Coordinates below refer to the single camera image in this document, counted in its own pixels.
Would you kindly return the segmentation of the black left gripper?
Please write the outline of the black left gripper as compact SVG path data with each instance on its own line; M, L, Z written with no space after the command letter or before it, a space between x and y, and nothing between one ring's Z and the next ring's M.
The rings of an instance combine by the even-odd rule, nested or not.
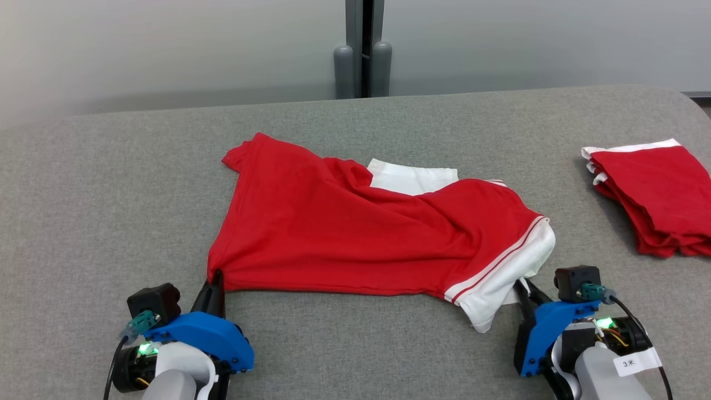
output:
M209 281L205 281L193 302L192 312L213 314L215 296L215 315L226 316L223 271L215 271L214 286L215 289ZM147 389L156 375L157 355L158 349L150 347L149 343L122 349L114 365L114 388L121 393Z

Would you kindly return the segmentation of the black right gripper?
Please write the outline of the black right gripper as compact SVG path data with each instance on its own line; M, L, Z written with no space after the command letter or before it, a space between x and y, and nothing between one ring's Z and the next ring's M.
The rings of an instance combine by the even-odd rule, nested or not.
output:
M523 321L535 323L535 310L542 304L553 302L548 294L531 279L518 279L514 283ZM591 317L569 325L554 344L558 366L567 374L574 374L575 363L587 348L606 346L617 356L627 356L650 348L642 329L630 317Z

